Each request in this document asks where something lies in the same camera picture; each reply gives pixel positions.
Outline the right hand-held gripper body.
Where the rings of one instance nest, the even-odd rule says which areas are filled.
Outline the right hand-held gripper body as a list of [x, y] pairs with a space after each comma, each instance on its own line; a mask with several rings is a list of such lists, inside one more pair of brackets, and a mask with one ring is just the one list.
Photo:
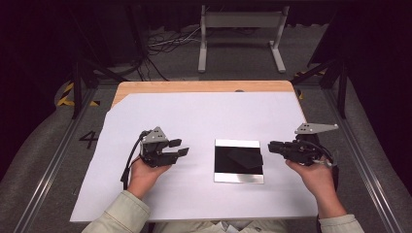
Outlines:
[[310, 166], [314, 163], [336, 166], [332, 153], [321, 145], [318, 134], [338, 129], [337, 124], [302, 123], [294, 131], [295, 139], [286, 142], [285, 159]]

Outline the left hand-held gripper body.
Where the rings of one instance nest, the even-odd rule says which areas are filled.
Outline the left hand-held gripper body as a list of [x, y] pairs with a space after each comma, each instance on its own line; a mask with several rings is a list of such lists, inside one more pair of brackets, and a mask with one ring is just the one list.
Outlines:
[[169, 148], [169, 142], [162, 129], [157, 126], [143, 137], [140, 143], [140, 158], [152, 168], [175, 164], [179, 157], [178, 153], [176, 151], [162, 151], [165, 148]]

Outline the person's left hand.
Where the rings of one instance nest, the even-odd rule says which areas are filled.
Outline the person's left hand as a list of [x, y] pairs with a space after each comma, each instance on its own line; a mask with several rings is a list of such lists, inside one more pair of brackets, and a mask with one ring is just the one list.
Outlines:
[[152, 168], [140, 158], [134, 159], [131, 165], [130, 182], [127, 191], [142, 200], [155, 185], [157, 179], [170, 168], [170, 165]]

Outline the person's right hand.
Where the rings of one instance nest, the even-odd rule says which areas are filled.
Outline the person's right hand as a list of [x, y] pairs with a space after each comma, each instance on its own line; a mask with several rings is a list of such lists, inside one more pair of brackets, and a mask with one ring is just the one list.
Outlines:
[[321, 164], [303, 166], [290, 160], [287, 160], [286, 164], [302, 178], [305, 186], [316, 199], [330, 200], [336, 195], [330, 168]]

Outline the white paper sheet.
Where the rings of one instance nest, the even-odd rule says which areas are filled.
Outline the white paper sheet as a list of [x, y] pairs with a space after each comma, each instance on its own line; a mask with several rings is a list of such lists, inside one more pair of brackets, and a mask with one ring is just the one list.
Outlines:
[[[71, 219], [94, 220], [116, 199], [136, 140], [155, 127], [189, 152], [145, 196], [152, 221], [315, 216], [316, 202], [298, 174], [267, 148], [293, 139], [304, 120], [291, 92], [129, 94], [106, 114]], [[259, 142], [263, 182], [215, 182], [218, 139]]]

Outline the yellow black hazard tape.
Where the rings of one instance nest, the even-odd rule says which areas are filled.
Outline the yellow black hazard tape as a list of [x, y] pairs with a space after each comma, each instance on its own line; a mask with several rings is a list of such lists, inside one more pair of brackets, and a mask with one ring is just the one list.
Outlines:
[[[315, 73], [313, 76], [314, 77], [322, 77], [325, 73], [326, 73], [326, 71], [320, 71], [320, 72]], [[305, 74], [305, 72], [297, 72], [297, 73], [294, 74], [293, 78], [294, 79], [299, 78], [299, 77], [303, 76], [304, 74]], [[303, 92], [300, 89], [297, 90], [297, 98], [299, 100], [303, 100], [303, 98], [304, 98], [303, 97]]]
[[74, 89], [74, 83], [69, 82], [63, 90], [63, 93], [57, 101], [57, 106], [74, 106], [75, 102], [68, 99], [70, 92]]

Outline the wooden table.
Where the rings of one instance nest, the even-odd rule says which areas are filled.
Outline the wooden table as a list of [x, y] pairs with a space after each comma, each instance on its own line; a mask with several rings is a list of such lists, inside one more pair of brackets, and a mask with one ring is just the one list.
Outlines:
[[295, 99], [295, 90], [289, 81], [177, 81], [177, 82], [122, 82], [116, 91], [112, 108], [128, 94], [170, 92], [287, 92]]

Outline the black metal stand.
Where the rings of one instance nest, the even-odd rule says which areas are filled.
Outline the black metal stand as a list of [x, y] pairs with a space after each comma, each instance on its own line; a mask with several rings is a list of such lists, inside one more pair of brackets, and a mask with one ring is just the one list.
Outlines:
[[325, 74], [319, 81], [319, 85], [323, 89], [331, 89], [335, 82], [338, 82], [337, 93], [337, 110], [342, 118], [346, 118], [345, 104], [346, 104], [346, 90], [348, 81], [348, 69], [345, 59], [331, 59], [327, 62], [308, 70], [299, 75], [297, 78], [291, 80], [292, 85], [302, 83], [309, 78], [315, 76], [317, 73], [324, 71]]
[[74, 117], [85, 107], [82, 88], [101, 79], [121, 83], [148, 55], [148, 28], [139, 5], [82, 5], [68, 9], [73, 40]]

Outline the person's torso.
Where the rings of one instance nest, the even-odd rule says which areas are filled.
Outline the person's torso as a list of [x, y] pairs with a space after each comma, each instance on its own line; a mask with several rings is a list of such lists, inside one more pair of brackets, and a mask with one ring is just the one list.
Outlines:
[[154, 225], [153, 233], [288, 233], [283, 220], [173, 221]]

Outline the white metal stand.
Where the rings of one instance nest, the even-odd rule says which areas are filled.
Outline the white metal stand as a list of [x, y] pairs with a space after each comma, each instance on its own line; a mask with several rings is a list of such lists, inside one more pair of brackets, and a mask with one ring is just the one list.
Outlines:
[[279, 51], [280, 41], [289, 15], [289, 6], [274, 12], [210, 12], [206, 6], [201, 7], [200, 31], [201, 41], [197, 71], [206, 72], [208, 28], [274, 28], [275, 38], [268, 43], [278, 72], [284, 74], [286, 66]]

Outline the aluminium floor rail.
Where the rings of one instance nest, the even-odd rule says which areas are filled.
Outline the aluminium floor rail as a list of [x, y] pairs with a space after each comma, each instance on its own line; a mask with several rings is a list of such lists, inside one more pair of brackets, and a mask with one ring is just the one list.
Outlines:
[[34, 218], [38, 214], [44, 200], [46, 199], [49, 190], [52, 187], [52, 183], [56, 177], [56, 174], [67, 154], [68, 147], [74, 137], [76, 130], [78, 129], [81, 120], [86, 114], [86, 110], [89, 106], [89, 103], [92, 101], [96, 92], [95, 88], [87, 89], [85, 94], [82, 95], [80, 111], [74, 119], [69, 121], [69, 124], [63, 134], [62, 139], [59, 142], [59, 145], [54, 152], [51, 161], [42, 176], [38, 181], [36, 189], [27, 204], [23, 214], [21, 215], [13, 233], [27, 233], [30, 226], [32, 225]]
[[395, 217], [395, 214], [390, 207], [390, 203], [386, 197], [386, 194], [382, 188], [382, 185], [378, 181], [375, 173], [371, 167], [367, 164], [364, 154], [361, 151], [361, 147], [358, 144], [354, 132], [352, 131], [349, 122], [344, 119], [337, 109], [337, 100], [333, 95], [333, 92], [329, 89], [324, 89], [323, 94], [327, 100], [334, 116], [337, 119], [337, 124], [342, 130], [346, 142], [349, 145], [354, 163], [360, 176], [365, 184], [365, 187], [369, 193], [369, 196], [377, 210], [380, 218], [388, 233], [405, 233], [403, 227], [400, 225], [399, 221]]

